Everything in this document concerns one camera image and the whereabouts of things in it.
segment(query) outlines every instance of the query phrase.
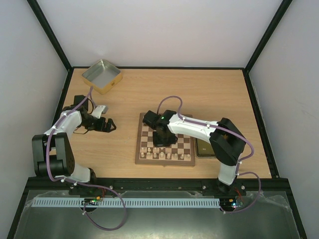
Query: wall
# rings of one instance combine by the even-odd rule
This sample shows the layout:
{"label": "wall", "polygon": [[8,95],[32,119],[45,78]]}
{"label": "wall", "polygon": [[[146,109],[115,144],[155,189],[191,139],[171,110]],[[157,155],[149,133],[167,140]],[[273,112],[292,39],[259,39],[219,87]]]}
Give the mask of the wall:
{"label": "wall", "polygon": [[319,1],[293,1],[251,78],[281,177],[309,238],[318,238]]}
{"label": "wall", "polygon": [[72,66],[245,67],[281,0],[38,0]]}
{"label": "wall", "polygon": [[1,3],[0,29],[0,238],[6,238],[34,175],[31,139],[50,127],[66,70],[27,1]]}

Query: chessboard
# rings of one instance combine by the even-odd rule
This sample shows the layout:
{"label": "chessboard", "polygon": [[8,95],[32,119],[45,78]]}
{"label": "chessboard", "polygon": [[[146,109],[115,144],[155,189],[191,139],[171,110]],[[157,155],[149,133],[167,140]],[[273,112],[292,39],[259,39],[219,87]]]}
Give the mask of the chessboard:
{"label": "chessboard", "polygon": [[140,113],[135,164],[195,166],[194,138],[177,134],[176,144],[154,147],[153,130],[143,124],[144,115],[145,113]]}

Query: black metal frame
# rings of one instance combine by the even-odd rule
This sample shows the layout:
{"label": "black metal frame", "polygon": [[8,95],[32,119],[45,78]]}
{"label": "black metal frame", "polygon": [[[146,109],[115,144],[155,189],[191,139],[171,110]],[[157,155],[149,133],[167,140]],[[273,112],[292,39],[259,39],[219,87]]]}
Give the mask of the black metal frame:
{"label": "black metal frame", "polygon": [[[54,121],[56,122],[59,118],[59,115],[62,111],[62,107],[64,104],[64,100],[69,88],[69,84],[72,78],[72,74],[75,68],[87,68],[87,67],[71,67],[66,55],[64,54],[57,38],[52,31],[48,21],[46,20],[39,4],[36,0],[27,0],[32,8],[34,14],[36,15],[37,19],[39,20],[41,26],[43,27],[45,33],[47,34],[49,40],[51,41],[54,49],[56,50],[57,54],[59,55],[62,63],[64,64],[65,68],[68,71],[64,88],[58,103],[58,107],[54,116]],[[263,191],[285,191],[289,200],[290,207],[293,210],[293,215],[296,221],[296,225],[299,231],[301,238],[307,238],[306,232],[304,230],[288,179],[280,178],[275,159],[269,144],[269,140],[267,137],[267,133],[265,130],[265,125],[262,120],[261,112],[257,103],[257,99],[255,96],[254,89],[252,87],[252,83],[249,77],[249,72],[251,71],[252,67],[256,63],[259,55],[261,54],[262,50],[266,46],[267,42],[269,41],[271,35],[275,31],[277,25],[279,24],[280,20],[284,16],[285,12],[287,11],[289,5],[291,4],[292,0],[283,0],[281,5],[279,6],[276,14],[274,15],[272,21],[270,22],[266,32],[264,33],[262,39],[260,40],[256,50],[254,51],[251,59],[249,60],[247,66],[245,68],[242,67],[119,67],[121,69],[198,69],[198,70],[242,70],[244,79],[246,82],[247,90],[249,93],[249,97],[251,100],[252,108],[255,114],[258,130],[261,136],[261,140],[263,143],[263,147],[265,150],[265,154],[267,157],[267,162],[269,165],[269,169],[272,175],[272,179],[261,179],[262,181],[262,189]],[[147,191],[150,190],[165,190],[165,191],[172,191],[172,190],[183,190],[183,191],[199,191],[203,192],[202,186],[209,185],[215,179],[137,179],[137,178],[126,178],[126,179],[117,179],[117,178],[98,178],[97,184],[105,185],[105,186],[113,186],[113,189],[116,191],[123,191],[123,190],[141,190]],[[258,190],[258,181],[256,179],[237,179],[240,183],[243,183],[246,187],[246,191],[257,191]],[[19,203],[18,209],[16,211],[16,215],[11,225],[11,229],[8,234],[8,239],[14,237],[14,234],[17,229],[17,225],[27,198],[27,194],[29,190],[70,190],[68,184],[61,182],[51,182],[47,178],[29,178],[26,184],[25,190],[21,197],[21,201]]]}

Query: white slotted strip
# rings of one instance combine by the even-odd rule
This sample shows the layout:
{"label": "white slotted strip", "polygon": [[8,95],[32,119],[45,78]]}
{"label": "white slotted strip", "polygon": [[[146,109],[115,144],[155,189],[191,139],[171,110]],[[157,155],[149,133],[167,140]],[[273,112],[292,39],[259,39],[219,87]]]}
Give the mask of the white slotted strip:
{"label": "white slotted strip", "polygon": [[[124,198],[127,208],[220,208],[219,199],[170,199],[170,198]],[[32,207],[77,208],[84,205],[83,198],[36,198]],[[105,198],[87,207],[121,208],[119,198]]]}

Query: metal tray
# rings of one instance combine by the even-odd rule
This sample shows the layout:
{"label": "metal tray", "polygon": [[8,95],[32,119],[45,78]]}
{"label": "metal tray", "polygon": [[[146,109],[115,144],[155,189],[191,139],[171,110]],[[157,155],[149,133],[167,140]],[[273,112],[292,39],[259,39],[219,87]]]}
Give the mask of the metal tray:
{"label": "metal tray", "polygon": [[82,76],[88,85],[93,85],[101,94],[109,91],[122,79],[121,70],[104,59],[87,69]]}

